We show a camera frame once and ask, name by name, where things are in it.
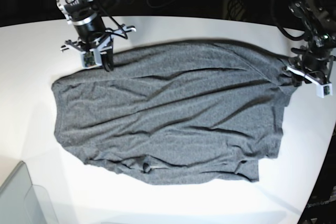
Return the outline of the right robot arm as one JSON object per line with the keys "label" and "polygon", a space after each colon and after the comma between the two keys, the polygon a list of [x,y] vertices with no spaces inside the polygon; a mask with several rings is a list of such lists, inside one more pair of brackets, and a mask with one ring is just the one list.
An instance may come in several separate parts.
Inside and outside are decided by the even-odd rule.
{"label": "right robot arm", "polygon": [[107,12],[98,0],[56,0],[56,4],[67,24],[72,25],[78,35],[75,41],[66,40],[60,51],[77,52],[84,69],[102,67],[107,72],[113,71],[114,39],[128,39],[128,33],[135,32],[136,28],[119,24],[110,15],[107,16],[117,28],[106,27],[102,14]]}

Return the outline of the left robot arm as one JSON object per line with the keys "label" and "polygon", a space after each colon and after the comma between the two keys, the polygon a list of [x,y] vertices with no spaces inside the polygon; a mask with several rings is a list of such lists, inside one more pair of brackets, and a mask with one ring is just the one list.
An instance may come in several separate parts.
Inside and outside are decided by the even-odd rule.
{"label": "left robot arm", "polygon": [[331,88],[331,72],[335,62],[335,18],[320,0],[289,0],[291,13],[304,26],[300,36],[292,36],[280,25],[275,16],[276,0],[271,0],[271,17],[280,32],[292,41],[306,41],[303,48],[292,48],[296,57],[288,61],[286,72],[291,72],[294,83],[311,82],[316,86]]}

